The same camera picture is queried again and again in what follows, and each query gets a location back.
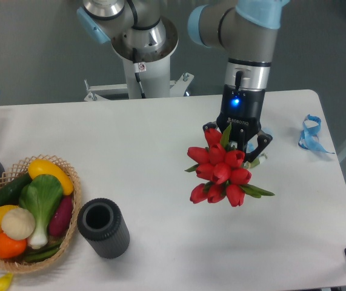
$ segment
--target white table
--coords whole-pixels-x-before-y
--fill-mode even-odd
[[[220,96],[0,107],[5,167],[40,153],[70,162],[83,203],[107,197],[131,234],[119,258],[100,258],[77,233],[52,268],[16,276],[23,290],[294,290],[346,285],[346,186],[336,155],[298,147],[307,114],[322,119],[321,143],[333,143],[317,94],[267,93],[262,125],[274,140],[251,183],[274,197],[246,196],[230,207],[189,201],[202,182],[187,157],[205,146],[202,125]]]

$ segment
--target metal base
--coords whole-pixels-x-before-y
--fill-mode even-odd
[[[177,81],[170,81],[170,97],[189,96],[188,87],[194,80],[194,75],[183,73]],[[127,84],[102,85],[89,87],[84,80],[87,96],[84,101],[109,101],[128,99]]]

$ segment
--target tulip bouquet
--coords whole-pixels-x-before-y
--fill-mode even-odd
[[[198,178],[208,181],[193,189],[191,202],[196,204],[207,199],[209,203],[217,203],[227,197],[231,206],[236,207],[243,204],[245,194],[254,198],[274,195],[248,184],[251,173],[242,167],[245,153],[229,145],[230,131],[231,125],[223,134],[207,129],[208,147],[189,147],[187,155],[197,164],[185,171],[195,171]]]

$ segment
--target cable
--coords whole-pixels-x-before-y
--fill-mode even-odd
[[[136,63],[136,54],[137,54],[137,49],[136,48],[132,48],[132,63]],[[135,73],[135,79],[136,79],[136,82],[138,82],[139,84],[139,89],[141,91],[141,96],[142,96],[142,99],[145,99],[146,98],[146,95],[143,91],[143,86],[142,86],[142,83],[141,83],[141,77],[139,75],[139,73]]]

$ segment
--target bok choy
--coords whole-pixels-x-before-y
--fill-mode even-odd
[[[39,175],[21,194],[19,205],[32,213],[35,219],[34,232],[27,239],[33,249],[40,249],[48,243],[47,226],[61,202],[63,189],[52,175]]]

